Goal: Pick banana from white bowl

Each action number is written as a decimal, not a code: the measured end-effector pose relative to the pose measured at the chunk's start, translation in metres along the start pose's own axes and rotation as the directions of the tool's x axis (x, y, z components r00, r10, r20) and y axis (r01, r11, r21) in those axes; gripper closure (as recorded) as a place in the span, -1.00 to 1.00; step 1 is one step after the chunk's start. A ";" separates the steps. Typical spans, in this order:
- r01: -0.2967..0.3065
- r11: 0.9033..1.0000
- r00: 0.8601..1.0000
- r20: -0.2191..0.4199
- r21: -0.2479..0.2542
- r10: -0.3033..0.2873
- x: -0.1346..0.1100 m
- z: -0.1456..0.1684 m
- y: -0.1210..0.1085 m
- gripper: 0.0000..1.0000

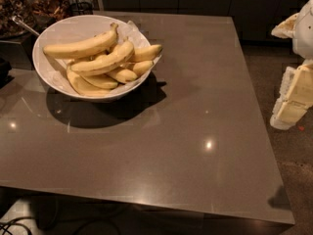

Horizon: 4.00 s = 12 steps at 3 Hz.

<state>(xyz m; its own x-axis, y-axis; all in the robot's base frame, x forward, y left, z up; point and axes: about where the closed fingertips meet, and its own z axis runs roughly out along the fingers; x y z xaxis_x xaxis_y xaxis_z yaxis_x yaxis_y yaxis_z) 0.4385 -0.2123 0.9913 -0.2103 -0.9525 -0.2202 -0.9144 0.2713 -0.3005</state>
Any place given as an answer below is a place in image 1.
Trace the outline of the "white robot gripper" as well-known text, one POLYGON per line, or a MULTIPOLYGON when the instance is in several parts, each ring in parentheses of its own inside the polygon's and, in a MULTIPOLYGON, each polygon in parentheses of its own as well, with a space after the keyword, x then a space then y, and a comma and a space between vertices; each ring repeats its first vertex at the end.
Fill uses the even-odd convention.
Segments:
MULTIPOLYGON (((271 34, 283 39, 292 38, 293 52, 303 59, 313 59, 313 0, 309 0, 299 13, 276 25, 271 34)), ((308 65, 297 69, 287 67, 279 93, 270 124, 288 130, 313 106, 313 68, 308 65)))

